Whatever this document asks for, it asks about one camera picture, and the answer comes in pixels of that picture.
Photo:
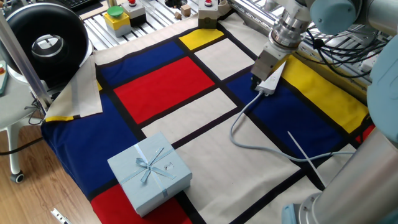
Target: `round speaker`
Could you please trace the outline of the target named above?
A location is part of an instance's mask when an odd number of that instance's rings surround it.
[[[87,31],[81,19],[64,6],[45,2],[20,8],[7,21],[39,78],[49,88],[68,83],[88,50]],[[19,72],[3,44],[0,52]]]

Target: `wooden floor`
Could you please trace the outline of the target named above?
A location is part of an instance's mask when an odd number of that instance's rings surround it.
[[[41,137],[40,127],[27,126],[19,133],[19,146]],[[7,134],[0,133],[0,151],[8,151]],[[73,224],[100,223],[89,201],[63,170],[45,141],[19,152],[25,174],[20,184],[10,181],[8,156],[0,156],[0,223],[59,224],[50,213],[56,208]]]

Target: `yellow rectangle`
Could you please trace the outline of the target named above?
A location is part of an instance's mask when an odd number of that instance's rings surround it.
[[[368,113],[368,108],[356,98],[333,85],[293,56],[289,57],[282,77],[348,133],[361,125]]]
[[[191,33],[180,37],[180,40],[190,49],[193,50],[204,44],[207,44],[224,34],[216,29],[197,29]]]
[[[118,30],[123,25],[130,25],[130,18],[125,12],[119,17],[112,17],[108,13],[105,13],[104,19],[107,25],[114,30]]]
[[[97,86],[98,86],[98,91],[101,91],[102,90],[102,86],[100,85],[100,83],[98,83],[98,81],[97,81]]]
[[[49,121],[71,121],[71,120],[73,120],[72,116],[52,116],[52,117],[45,119],[46,122],[49,122]]]

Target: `stool leg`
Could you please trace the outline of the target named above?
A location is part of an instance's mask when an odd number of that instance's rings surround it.
[[[8,142],[9,142],[9,150],[15,150],[18,148],[18,135],[19,135],[19,130],[23,126],[30,125],[29,124],[29,116],[26,116],[25,118],[22,118],[18,122],[14,123],[13,125],[10,125],[6,128],[7,130],[7,135],[8,135]],[[32,118],[30,120],[32,123],[38,123],[40,119],[38,118]],[[21,171],[21,168],[19,167],[19,159],[18,159],[18,153],[13,153],[10,155],[10,167],[11,167],[11,181],[15,183],[20,183],[24,180],[24,174]]]
[[[18,148],[18,134],[20,128],[21,127],[18,123],[6,128],[8,135],[8,148],[10,151]],[[19,167],[18,153],[10,155],[10,167],[12,174],[18,174],[21,171],[21,168]]]

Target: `green button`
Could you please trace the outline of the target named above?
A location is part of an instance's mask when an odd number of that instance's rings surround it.
[[[123,14],[123,8],[120,6],[112,6],[108,9],[107,13],[112,17],[119,17]]]

